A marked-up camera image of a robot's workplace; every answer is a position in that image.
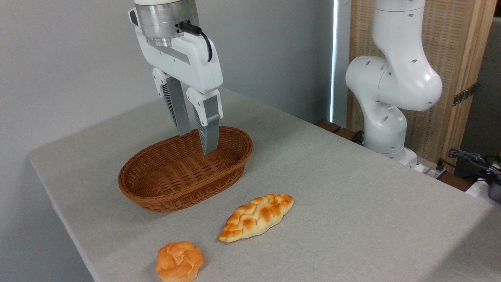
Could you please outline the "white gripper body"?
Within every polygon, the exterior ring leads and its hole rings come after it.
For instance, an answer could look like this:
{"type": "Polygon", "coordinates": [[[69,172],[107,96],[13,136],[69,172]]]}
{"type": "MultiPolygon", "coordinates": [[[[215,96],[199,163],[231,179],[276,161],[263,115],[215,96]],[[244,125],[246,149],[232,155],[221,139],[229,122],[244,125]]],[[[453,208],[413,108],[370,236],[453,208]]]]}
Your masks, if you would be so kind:
{"type": "Polygon", "coordinates": [[[154,68],[203,94],[222,85],[218,54],[198,25],[197,9],[133,8],[129,18],[154,68]]]}

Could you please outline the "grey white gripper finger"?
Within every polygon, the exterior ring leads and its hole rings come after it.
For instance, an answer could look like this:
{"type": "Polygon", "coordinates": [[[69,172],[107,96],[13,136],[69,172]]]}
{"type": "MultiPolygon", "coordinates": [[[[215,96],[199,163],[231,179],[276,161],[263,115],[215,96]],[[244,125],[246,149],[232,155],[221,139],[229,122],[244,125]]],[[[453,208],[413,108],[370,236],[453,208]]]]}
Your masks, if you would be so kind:
{"type": "Polygon", "coordinates": [[[193,105],[199,137],[205,155],[218,147],[220,119],[223,118],[222,103],[218,89],[202,94],[193,88],[187,89],[187,98],[193,105]]]}
{"type": "Polygon", "coordinates": [[[164,99],[180,136],[191,132],[181,82],[158,68],[153,69],[157,92],[164,99]]]}

